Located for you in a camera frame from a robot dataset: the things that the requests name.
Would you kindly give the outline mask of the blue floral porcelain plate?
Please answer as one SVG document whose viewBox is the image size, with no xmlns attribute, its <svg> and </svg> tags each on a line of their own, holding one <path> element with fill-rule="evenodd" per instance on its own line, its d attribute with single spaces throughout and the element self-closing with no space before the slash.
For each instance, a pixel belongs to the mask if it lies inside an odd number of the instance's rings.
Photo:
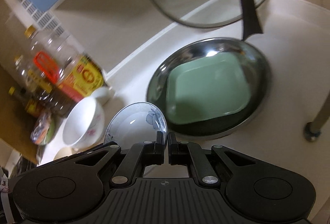
<svg viewBox="0 0 330 224">
<path fill-rule="evenodd" d="M 151 103 L 137 102 L 114 116 L 106 129 L 104 144 L 114 142 L 127 150 L 135 143 L 156 141 L 158 133 L 166 143 L 168 127 L 163 113 Z"/>
</svg>

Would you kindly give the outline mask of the white floral porcelain bowl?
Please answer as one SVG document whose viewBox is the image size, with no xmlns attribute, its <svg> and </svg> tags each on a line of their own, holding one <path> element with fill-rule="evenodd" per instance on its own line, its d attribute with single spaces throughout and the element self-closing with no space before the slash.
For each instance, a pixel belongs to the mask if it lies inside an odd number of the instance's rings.
<svg viewBox="0 0 330 224">
<path fill-rule="evenodd" d="M 105 113 L 92 96 L 78 102 L 67 117 L 63 129 L 63 143 L 76 150 L 95 144 L 103 134 Z"/>
</svg>

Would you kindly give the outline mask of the beige plastic bowls stack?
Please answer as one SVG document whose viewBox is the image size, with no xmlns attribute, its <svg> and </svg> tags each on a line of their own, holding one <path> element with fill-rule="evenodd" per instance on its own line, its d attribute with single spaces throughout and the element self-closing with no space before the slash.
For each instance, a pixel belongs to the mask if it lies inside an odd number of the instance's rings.
<svg viewBox="0 0 330 224">
<path fill-rule="evenodd" d="M 74 149 L 74 148 L 71 148 L 71 147 L 63 147 L 55 155 L 54 161 L 59 160 L 61 158 L 66 158 L 68 156 L 72 156 L 72 155 L 77 154 L 77 153 L 79 153 L 79 150 L 77 150 L 77 149 Z"/>
</svg>

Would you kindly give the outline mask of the green square plate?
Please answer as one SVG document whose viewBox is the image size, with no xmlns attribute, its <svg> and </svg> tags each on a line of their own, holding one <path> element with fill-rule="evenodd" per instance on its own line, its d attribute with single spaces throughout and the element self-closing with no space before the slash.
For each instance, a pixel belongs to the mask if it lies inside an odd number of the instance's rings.
<svg viewBox="0 0 330 224">
<path fill-rule="evenodd" d="M 230 52 L 193 60 L 173 69 L 167 80 L 166 116 L 189 124 L 244 109 L 251 90 L 238 57 Z"/>
</svg>

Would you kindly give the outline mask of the stainless steel round pan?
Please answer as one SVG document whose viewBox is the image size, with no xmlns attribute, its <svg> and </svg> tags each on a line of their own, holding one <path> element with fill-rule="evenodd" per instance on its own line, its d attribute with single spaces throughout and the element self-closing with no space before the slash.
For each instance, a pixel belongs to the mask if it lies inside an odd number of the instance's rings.
<svg viewBox="0 0 330 224">
<path fill-rule="evenodd" d="M 270 64 L 257 47 L 235 38 L 208 38 L 166 58 L 149 82 L 146 100 L 178 135 L 212 140 L 253 120 L 271 82 Z"/>
</svg>

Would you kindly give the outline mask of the large clear oil bottle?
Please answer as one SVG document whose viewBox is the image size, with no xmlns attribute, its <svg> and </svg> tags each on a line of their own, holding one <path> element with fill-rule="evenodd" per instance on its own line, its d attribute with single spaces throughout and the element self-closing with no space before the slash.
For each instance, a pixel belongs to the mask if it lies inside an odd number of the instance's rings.
<svg viewBox="0 0 330 224">
<path fill-rule="evenodd" d="M 101 69 L 66 38 L 29 26 L 24 35 L 30 41 L 34 65 L 46 78 L 75 102 L 105 86 Z"/>
</svg>

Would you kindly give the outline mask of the wrapped green snack packet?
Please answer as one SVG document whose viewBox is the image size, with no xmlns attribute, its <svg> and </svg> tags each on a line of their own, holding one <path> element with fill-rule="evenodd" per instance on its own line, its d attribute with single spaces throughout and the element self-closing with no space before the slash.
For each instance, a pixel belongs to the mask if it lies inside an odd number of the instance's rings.
<svg viewBox="0 0 330 224">
<path fill-rule="evenodd" d="M 50 110 L 44 109 L 30 135 L 31 141 L 39 146 L 45 146 L 51 142 L 55 132 L 55 121 Z"/>
</svg>

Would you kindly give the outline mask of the small sauce bottle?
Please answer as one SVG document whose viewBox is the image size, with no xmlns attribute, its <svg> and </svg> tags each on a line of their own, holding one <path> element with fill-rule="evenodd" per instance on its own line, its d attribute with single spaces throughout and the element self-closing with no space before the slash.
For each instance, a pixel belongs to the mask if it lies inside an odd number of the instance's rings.
<svg viewBox="0 0 330 224">
<path fill-rule="evenodd" d="M 9 95 L 15 97 L 22 104 L 24 110 L 35 118 L 38 118 L 44 110 L 44 107 L 37 100 L 22 94 L 15 87 L 10 87 L 8 93 Z"/>
</svg>

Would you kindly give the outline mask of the metal rack front leg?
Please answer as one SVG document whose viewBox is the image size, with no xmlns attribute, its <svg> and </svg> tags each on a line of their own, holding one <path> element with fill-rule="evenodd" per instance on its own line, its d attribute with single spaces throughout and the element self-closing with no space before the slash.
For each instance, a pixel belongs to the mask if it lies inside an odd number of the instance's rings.
<svg viewBox="0 0 330 224">
<path fill-rule="evenodd" d="M 321 135 L 321 129 L 329 119 L 329 110 L 329 98 L 327 98 L 314 120 L 304 127 L 304 137 L 307 141 L 314 142 Z"/>
</svg>

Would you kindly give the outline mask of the dark oil bottle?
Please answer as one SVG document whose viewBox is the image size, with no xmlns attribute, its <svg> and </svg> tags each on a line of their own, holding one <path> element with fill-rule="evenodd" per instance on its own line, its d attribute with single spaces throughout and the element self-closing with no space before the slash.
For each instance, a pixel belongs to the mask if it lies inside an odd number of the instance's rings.
<svg viewBox="0 0 330 224">
<path fill-rule="evenodd" d="M 32 59 L 19 55 L 15 57 L 14 63 L 15 70 L 32 96 L 52 113 L 66 118 L 76 102 L 54 86 L 34 65 Z"/>
</svg>

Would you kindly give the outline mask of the white vent grille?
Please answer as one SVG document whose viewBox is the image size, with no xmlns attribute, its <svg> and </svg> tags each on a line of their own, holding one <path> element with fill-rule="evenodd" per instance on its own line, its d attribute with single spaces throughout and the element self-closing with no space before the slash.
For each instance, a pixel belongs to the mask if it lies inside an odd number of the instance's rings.
<svg viewBox="0 0 330 224">
<path fill-rule="evenodd" d="M 52 12 L 40 11 L 30 0 L 18 0 L 18 2 L 40 29 L 53 31 L 57 36 L 64 34 L 65 29 Z"/>
</svg>

